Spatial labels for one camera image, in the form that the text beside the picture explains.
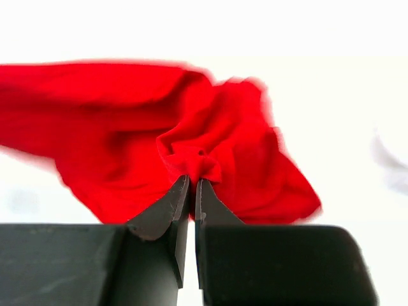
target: red towel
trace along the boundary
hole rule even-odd
[[[0,66],[0,145],[50,157],[103,223],[124,223],[184,174],[247,223],[291,223],[319,198],[280,151],[254,80],[129,62]]]

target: white surface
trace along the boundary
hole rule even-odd
[[[272,56],[406,55],[405,1],[144,2],[5,1],[0,62],[179,59],[220,80],[262,79],[286,146],[323,201],[313,223],[348,229],[381,305],[408,305],[408,196],[384,180],[406,177],[377,163],[372,145],[384,110],[399,101],[404,113],[408,58]],[[33,205],[14,197],[21,191]],[[1,222],[97,222],[56,174],[8,153],[0,156],[0,194]],[[191,228],[179,305],[201,303],[193,235]]]

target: red cloth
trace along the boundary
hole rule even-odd
[[[262,93],[176,65],[3,65],[0,145],[52,158],[103,223],[128,221],[183,174],[209,179],[244,222],[291,223],[320,201],[279,150]]]

